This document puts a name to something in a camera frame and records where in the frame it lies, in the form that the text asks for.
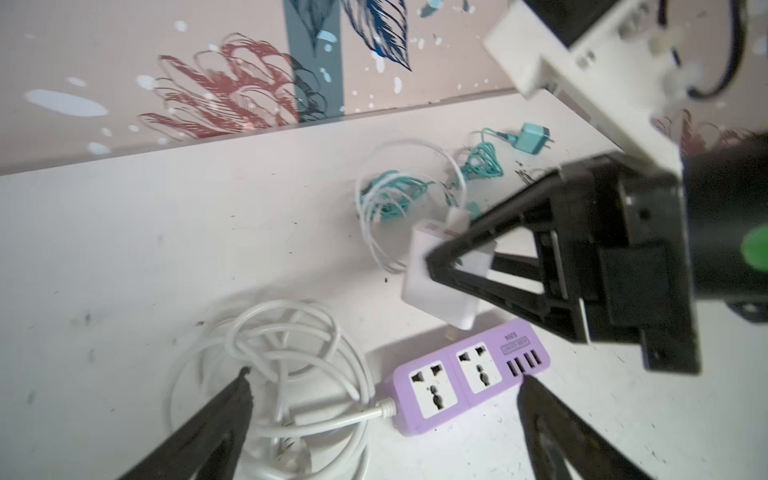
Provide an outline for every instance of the plug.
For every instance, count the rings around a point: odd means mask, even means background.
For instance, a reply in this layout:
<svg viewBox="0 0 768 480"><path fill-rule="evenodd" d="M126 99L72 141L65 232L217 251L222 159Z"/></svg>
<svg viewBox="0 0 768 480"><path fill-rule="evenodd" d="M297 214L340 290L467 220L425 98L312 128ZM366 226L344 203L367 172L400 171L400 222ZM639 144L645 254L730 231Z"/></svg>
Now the plug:
<svg viewBox="0 0 768 480"><path fill-rule="evenodd" d="M490 131L508 141L512 147L531 155L538 154L548 141L553 141L549 137L549 129L536 124L523 124L519 135Z"/></svg>
<svg viewBox="0 0 768 480"><path fill-rule="evenodd" d="M462 330L472 328L480 300L432 280L425 258L441 243L456 238L468 225L469 213L463 210L456 215L449 214L447 225L435 220L421 220L413 226L406 278L400 294L409 305ZM467 253L458 259L456 268L486 276L495 248L496 242L490 242Z"/></svg>

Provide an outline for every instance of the white table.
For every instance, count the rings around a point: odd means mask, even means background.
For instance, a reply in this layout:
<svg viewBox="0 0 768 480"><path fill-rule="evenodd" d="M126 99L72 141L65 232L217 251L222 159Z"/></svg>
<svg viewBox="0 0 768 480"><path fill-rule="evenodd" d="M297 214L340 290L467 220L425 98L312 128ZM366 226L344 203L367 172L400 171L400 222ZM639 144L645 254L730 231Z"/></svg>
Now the white table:
<svg viewBox="0 0 768 480"><path fill-rule="evenodd" d="M542 164L614 148L540 92L0 177L0 478L119 476L163 439L161 382L196 323L259 300L329 305L379 376L427 353L441 323L399 301L401 279L362 245L356 165L383 141L454 150L481 127L525 121L556 140ZM525 159L501 148L508 171ZM510 172L475 199L520 185ZM506 246L532 249L524 240ZM764 478L768 329L717 303L698 313L702 376L651 374L637 347L539 330L552 356L540 378L651 475ZM506 392L414 438L378 422L369 478L531 478L515 400Z"/></svg>

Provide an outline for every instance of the green light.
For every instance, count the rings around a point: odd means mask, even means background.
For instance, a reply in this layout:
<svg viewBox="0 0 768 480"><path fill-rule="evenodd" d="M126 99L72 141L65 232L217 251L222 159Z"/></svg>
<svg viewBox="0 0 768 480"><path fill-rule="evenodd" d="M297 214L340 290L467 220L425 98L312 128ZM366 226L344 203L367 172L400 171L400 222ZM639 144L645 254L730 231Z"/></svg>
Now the green light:
<svg viewBox="0 0 768 480"><path fill-rule="evenodd" d="M744 236L741 256L755 270L768 272L768 224L753 228Z"/></svg>

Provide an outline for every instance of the power strip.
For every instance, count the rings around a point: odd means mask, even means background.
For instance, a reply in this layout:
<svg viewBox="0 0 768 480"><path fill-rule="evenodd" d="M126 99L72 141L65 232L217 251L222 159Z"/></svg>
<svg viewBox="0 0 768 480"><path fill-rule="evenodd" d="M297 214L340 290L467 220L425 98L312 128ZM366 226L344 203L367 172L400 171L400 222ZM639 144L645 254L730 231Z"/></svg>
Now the power strip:
<svg viewBox="0 0 768 480"><path fill-rule="evenodd" d="M396 428L420 435L520 385L550 365L531 326L515 319L397 367L384 388Z"/></svg>

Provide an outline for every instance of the teal cable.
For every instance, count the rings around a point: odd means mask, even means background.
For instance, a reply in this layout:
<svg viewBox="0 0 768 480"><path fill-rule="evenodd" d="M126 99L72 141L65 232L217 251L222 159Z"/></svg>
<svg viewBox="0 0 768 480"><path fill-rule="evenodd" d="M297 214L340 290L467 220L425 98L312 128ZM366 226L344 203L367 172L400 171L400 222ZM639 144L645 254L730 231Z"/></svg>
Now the teal cable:
<svg viewBox="0 0 768 480"><path fill-rule="evenodd" d="M462 166L462 173L467 180L504 176L504 169L496 158L496 148L491 142L485 141L485 132L514 143L514 140L508 138L507 134L501 134L490 128L483 128L480 131L480 144L469 152L467 162Z"/></svg>
<svg viewBox="0 0 768 480"><path fill-rule="evenodd" d="M374 185L381 183L388 175L396 173L397 170L389 170L379 175L375 180L372 180L368 187L360 192L360 203L362 204L364 197ZM376 211L378 211L382 220L403 217L408 212L408 207L424 195L431 184L432 182L425 182L414 177L398 177L386 182L384 187L391 193L385 191L379 194L384 201L379 204L378 210L374 209L372 211L372 216L375 216Z"/></svg>

